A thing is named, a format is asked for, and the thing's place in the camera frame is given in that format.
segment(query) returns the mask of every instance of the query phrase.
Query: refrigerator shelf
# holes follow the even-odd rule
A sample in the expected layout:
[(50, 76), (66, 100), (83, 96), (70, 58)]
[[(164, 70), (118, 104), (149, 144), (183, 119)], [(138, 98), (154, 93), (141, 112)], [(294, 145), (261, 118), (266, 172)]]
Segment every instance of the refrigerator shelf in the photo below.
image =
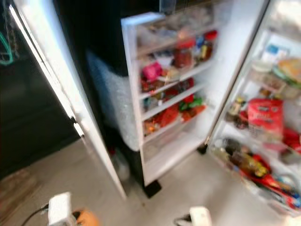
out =
[(153, 132), (153, 133), (147, 135), (146, 137), (144, 137), (143, 142), (144, 142), (144, 143), (147, 143), (147, 142), (149, 142), (149, 141), (151, 141), (151, 140), (153, 140), (153, 139), (159, 137), (160, 135), (162, 135), (162, 134), (165, 133), (166, 131), (170, 130), (171, 128), (175, 128), (175, 127), (180, 126), (180, 125), (184, 127), (187, 123), (191, 122), (192, 120), (194, 120), (195, 118), (197, 118), (199, 115), (201, 115), (204, 111), (206, 111), (207, 108), (208, 108), (208, 107), (206, 106), (206, 108), (205, 108), (202, 112), (198, 113), (197, 115), (195, 115), (194, 117), (192, 117), (192, 118), (189, 119), (188, 121), (184, 121), (184, 119), (182, 118), (182, 116), (179, 115), (179, 116), (177, 117), (177, 119), (175, 119), (174, 122), (168, 124), (168, 125), (165, 126), (165, 127), (160, 128), (160, 129), (157, 130), (156, 132)]
[(204, 34), (206, 32), (212, 31), (212, 30), (217, 30), (220, 26), (221, 26), (221, 22), (215, 22), (215, 23), (212, 23), (211, 25), (204, 26), (204, 27), (200, 28), (197, 31), (191, 32), (189, 35), (187, 35), (183, 39), (180, 39), (180, 38), (168, 39), (167, 41), (165, 41), (165, 42), (163, 42), (159, 45), (156, 45), (156, 46), (139, 47), (139, 48), (137, 48), (136, 58), (141, 57), (141, 56), (146, 55), (146, 54), (150, 54), (150, 53), (154, 53), (154, 52), (157, 52), (157, 51), (160, 51), (160, 50), (164, 50), (166, 48), (173, 47), (180, 41), (185, 41), (185, 40), (190, 39), (191, 37), (201, 35), (201, 34)]
[(241, 184), (244, 185), (244, 187), (256, 198), (258, 198), (263, 203), (267, 204), (270, 208), (272, 208), (274, 211), (281, 211), (284, 214), (288, 214), (291, 217), (297, 217), (301, 215), (301, 211), (294, 210), (283, 203), (278, 202), (277, 200), (273, 199), (272, 196), (265, 190), (259, 188), (254, 182), (248, 180), (243, 175), (241, 175), (239, 172), (234, 170), (237, 168), (234, 166), (231, 162), (225, 162), (221, 157), (216, 154), (214, 150), (210, 150), (210, 156), (224, 169), (226, 169), (233, 177), (239, 179)]
[(286, 39), (301, 43), (301, 33), (297, 31), (297, 29), (294, 29), (293, 31), (285, 29), (281, 27), (279, 22), (270, 21), (267, 25), (267, 30)]
[[(283, 163), (279, 159), (279, 153), (277, 151), (273, 150), (272, 148), (266, 147), (262, 141), (252, 138), (252, 136), (250, 135), (250, 133), (247, 129), (240, 130), (240, 129), (237, 129), (232, 123), (229, 123), (226, 121), (225, 121), (225, 123), (227, 125), (229, 125), (230, 127), (232, 127), (233, 129), (235, 129), (240, 134), (242, 134), (245, 138), (250, 140), (252, 142), (252, 144), (255, 145), (257, 153), (268, 158), (269, 161), (272, 161), (274, 164), (274, 167), (280, 168), (281, 171), (286, 171), (290, 174), (294, 174), (297, 178), (300, 178), (300, 180), (301, 180), (301, 173), (299, 172), (297, 165), (295, 165), (295, 164), (294, 165), (286, 165), (285, 163)], [(296, 152), (296, 150), (292, 149), (291, 147), (287, 146), (286, 144), (284, 144), (282, 142), (279, 142), (279, 144), (283, 145), (283, 147), (285, 147), (293, 152)]]
[(177, 126), (177, 125), (180, 125), (182, 122), (182, 117), (181, 116), (178, 116), (178, 118), (175, 119), (175, 121), (173, 121), (172, 123), (168, 124), (167, 126), (165, 127), (162, 127), (160, 128), (159, 130), (157, 130), (156, 132), (153, 132), (149, 135), (147, 135), (146, 137), (144, 137), (143, 139), (143, 142), (144, 143), (147, 143), (151, 140), (153, 140), (154, 138), (160, 136), (161, 134), (165, 133), (166, 131), (168, 131), (169, 129)]
[(161, 147), (160, 152), (145, 163), (145, 183), (149, 184), (162, 176), (204, 141), (205, 139), (181, 131), (173, 142)]
[(154, 91), (150, 91), (150, 92), (147, 92), (147, 93), (141, 93), (140, 96), (139, 96), (139, 99), (142, 100), (142, 99), (146, 99), (148, 97), (151, 97), (157, 93), (160, 93), (176, 84), (178, 84), (179, 82), (181, 81), (184, 81), (188, 78), (191, 78), (195, 75), (197, 75), (198, 73), (208, 69), (209, 67), (211, 67), (214, 63), (216, 62), (215, 59), (210, 59), (198, 66), (196, 66), (195, 68), (192, 68), (192, 69), (186, 69), (186, 70), (183, 70), (181, 72), (181, 76), (180, 76), (180, 79), (178, 81), (175, 81), (175, 82), (171, 82), (171, 83), (167, 83), (165, 86), (163, 87), (160, 87), (159, 89), (156, 89)]
[(142, 121), (149, 119), (150, 117), (158, 114), (159, 112), (171, 107), (172, 105), (178, 103), (179, 101), (183, 100), (184, 98), (188, 97), (191, 94), (194, 94), (195, 92), (200, 91), (202, 88), (206, 87), (206, 83), (199, 83), (192, 88), (180, 93), (179, 95), (171, 98), (170, 100), (167, 100), (162, 105), (157, 106), (144, 114), (142, 114)]

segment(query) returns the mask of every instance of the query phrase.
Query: condiment bottle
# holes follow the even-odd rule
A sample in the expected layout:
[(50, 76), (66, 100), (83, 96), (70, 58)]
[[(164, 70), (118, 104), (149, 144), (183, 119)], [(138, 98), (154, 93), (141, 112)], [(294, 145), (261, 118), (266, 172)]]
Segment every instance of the condiment bottle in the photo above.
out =
[(242, 97), (237, 97), (235, 102), (231, 105), (230, 109), (226, 113), (226, 121), (234, 121), (238, 116), (241, 107), (245, 104), (245, 99)]
[(261, 88), (259, 90), (258, 98), (267, 99), (267, 98), (269, 98), (270, 95), (271, 95), (271, 91)]
[(205, 41), (201, 48), (200, 61), (209, 60), (212, 56), (214, 41), (217, 37), (217, 31), (211, 31), (204, 35)]

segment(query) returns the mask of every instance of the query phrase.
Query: black cable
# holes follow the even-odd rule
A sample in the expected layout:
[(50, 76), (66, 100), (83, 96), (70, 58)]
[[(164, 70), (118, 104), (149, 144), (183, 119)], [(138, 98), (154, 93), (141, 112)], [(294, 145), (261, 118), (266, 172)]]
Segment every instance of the black cable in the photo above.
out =
[(176, 225), (176, 226), (182, 226), (182, 225), (179, 224), (179, 221), (191, 222), (191, 216), (190, 216), (190, 214), (184, 215), (181, 218), (174, 219), (174, 225)]
[(49, 207), (49, 204), (47, 203), (45, 206), (43, 206), (42, 208), (34, 211), (31, 215), (29, 215), (28, 218), (26, 218), (26, 220), (21, 224), (21, 226), (24, 226), (26, 225), (26, 223), (30, 220), (30, 218), (32, 218), (34, 215), (36, 215), (37, 213), (39, 212), (42, 212), (42, 211), (47, 211), (48, 210), (48, 207)]

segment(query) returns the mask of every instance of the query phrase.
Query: green cord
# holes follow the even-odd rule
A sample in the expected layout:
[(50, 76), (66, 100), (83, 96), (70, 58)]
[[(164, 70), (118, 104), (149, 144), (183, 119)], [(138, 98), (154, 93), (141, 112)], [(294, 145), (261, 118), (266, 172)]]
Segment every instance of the green cord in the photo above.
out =
[(11, 64), (14, 61), (13, 60), (13, 54), (11, 52), (9, 44), (7, 43), (5, 37), (3, 36), (3, 34), (1, 32), (0, 32), (0, 40), (1, 40), (2, 44), (4, 45), (4, 48), (7, 51), (8, 56), (9, 56), (9, 60), (0, 60), (0, 64), (6, 66), (6, 65)]

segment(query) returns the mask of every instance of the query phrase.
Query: refrigerator leg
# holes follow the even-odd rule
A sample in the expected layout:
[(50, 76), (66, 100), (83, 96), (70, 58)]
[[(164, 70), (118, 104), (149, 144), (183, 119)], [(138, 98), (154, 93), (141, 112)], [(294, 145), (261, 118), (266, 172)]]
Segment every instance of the refrigerator leg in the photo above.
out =
[(207, 152), (207, 147), (208, 147), (208, 145), (202, 144), (201, 146), (199, 146), (199, 147), (197, 148), (197, 151), (198, 151), (201, 155), (204, 155), (204, 154), (206, 154), (206, 152)]
[(143, 186), (143, 191), (146, 194), (146, 196), (150, 199), (155, 194), (157, 194), (161, 190), (161, 185), (157, 180), (153, 181), (147, 186)]

